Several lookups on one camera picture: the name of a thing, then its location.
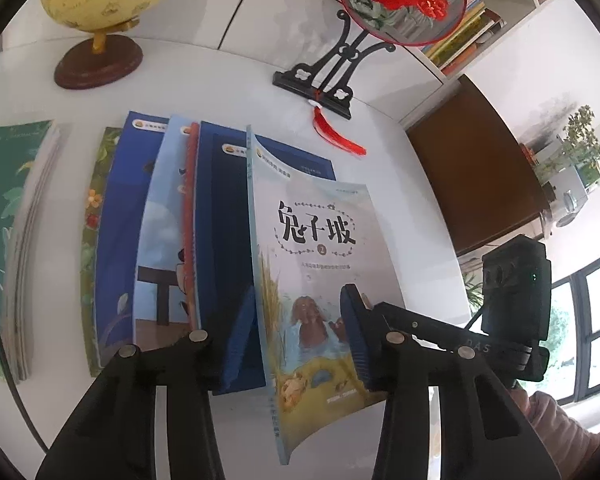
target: blue book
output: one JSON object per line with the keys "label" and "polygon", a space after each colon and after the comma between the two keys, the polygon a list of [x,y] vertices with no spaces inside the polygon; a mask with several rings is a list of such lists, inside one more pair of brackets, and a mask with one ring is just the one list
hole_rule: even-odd
{"label": "blue book", "polygon": [[[336,180],[331,161],[265,137],[258,140],[296,170]],[[200,124],[195,215],[200,325],[227,330],[219,392],[259,388],[266,380],[253,290],[245,132]]]}
{"label": "blue book", "polygon": [[107,179],[96,247],[94,312],[100,367],[133,342],[132,305],[144,205],[167,119],[129,112]]}
{"label": "blue book", "polygon": [[191,120],[169,119],[142,216],[133,298],[134,343],[163,348],[189,332],[182,203]]}

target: red tassel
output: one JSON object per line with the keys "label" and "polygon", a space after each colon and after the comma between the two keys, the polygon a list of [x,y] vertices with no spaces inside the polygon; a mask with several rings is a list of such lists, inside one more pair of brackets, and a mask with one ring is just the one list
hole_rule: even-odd
{"label": "red tassel", "polygon": [[324,118],[324,115],[320,111],[320,107],[314,107],[314,129],[324,140],[330,142],[334,146],[337,146],[341,150],[345,150],[349,153],[355,153],[356,155],[366,155],[366,149],[362,146],[352,142],[349,139],[345,139]]}

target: stack of books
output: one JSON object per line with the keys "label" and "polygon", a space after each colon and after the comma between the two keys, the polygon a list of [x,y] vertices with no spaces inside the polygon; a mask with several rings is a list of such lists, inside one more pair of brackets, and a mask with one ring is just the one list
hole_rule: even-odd
{"label": "stack of books", "polygon": [[247,131],[130,112],[106,128],[82,232],[80,302],[96,376],[121,346],[203,328],[216,394],[267,386],[282,463],[327,424],[382,400],[357,378],[340,289],[404,305],[364,185]]}
{"label": "stack of books", "polygon": [[61,141],[53,121],[0,126],[0,335],[15,381],[30,374],[27,255],[40,197]]}

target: person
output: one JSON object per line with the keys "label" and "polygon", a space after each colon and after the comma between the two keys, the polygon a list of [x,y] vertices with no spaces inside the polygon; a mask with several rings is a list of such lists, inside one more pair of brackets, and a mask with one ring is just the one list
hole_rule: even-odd
{"label": "person", "polygon": [[535,392],[529,396],[519,385],[509,393],[536,430],[562,480],[574,478],[600,445],[600,433],[583,428],[549,394]]}

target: window frame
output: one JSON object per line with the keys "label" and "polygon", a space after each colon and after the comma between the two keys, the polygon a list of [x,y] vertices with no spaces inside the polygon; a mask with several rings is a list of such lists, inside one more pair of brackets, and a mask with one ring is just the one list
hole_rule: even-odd
{"label": "window frame", "polygon": [[598,269],[600,269],[600,258],[551,286],[551,289],[554,290],[565,283],[570,284],[576,325],[576,377],[573,395],[559,399],[558,404],[560,405],[579,402],[600,393],[600,384],[589,387],[591,343],[600,338],[600,329],[593,332],[591,327],[591,303],[587,283],[587,276]]}

